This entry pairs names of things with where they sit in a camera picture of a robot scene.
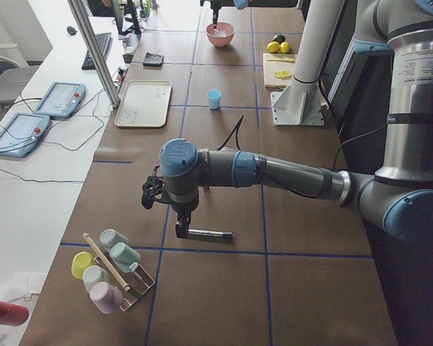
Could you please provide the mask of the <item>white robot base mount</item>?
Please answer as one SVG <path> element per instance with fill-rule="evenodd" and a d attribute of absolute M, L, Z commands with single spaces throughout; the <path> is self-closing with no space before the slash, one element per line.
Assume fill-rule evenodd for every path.
<path fill-rule="evenodd" d="M 274 125 L 324 125 L 318 81 L 344 0 L 310 2 L 290 85 L 271 93 Z"/>

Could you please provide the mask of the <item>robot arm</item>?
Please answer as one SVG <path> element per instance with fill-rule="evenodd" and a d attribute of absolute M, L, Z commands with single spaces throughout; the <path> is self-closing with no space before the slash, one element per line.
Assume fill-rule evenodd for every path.
<path fill-rule="evenodd" d="M 393 55 L 382 166 L 372 174 L 286 161 L 221 145 L 168 141 L 142 203 L 168 204 L 178 237 L 191 235 L 201 187 L 265 185 L 330 200 L 404 241 L 433 238 L 433 1 L 359 1 L 356 52 Z"/>

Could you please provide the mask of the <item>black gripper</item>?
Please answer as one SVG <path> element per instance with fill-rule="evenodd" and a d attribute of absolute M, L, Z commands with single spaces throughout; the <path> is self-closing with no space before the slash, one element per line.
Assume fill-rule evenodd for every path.
<path fill-rule="evenodd" d="M 198 201 L 190 201 L 188 203 L 172 203 L 171 207 L 178 215 L 178 221 L 175 224 L 176 237 L 179 239 L 187 239 L 189 229 L 189 222 L 187 221 L 191 220 L 191 214 L 195 209 L 197 209 Z"/>
<path fill-rule="evenodd" d="M 211 0 L 210 7 L 213 10 L 213 14 L 212 14 L 213 28 L 216 29 L 218 25 L 218 11 L 221 9 L 221 0 Z"/>

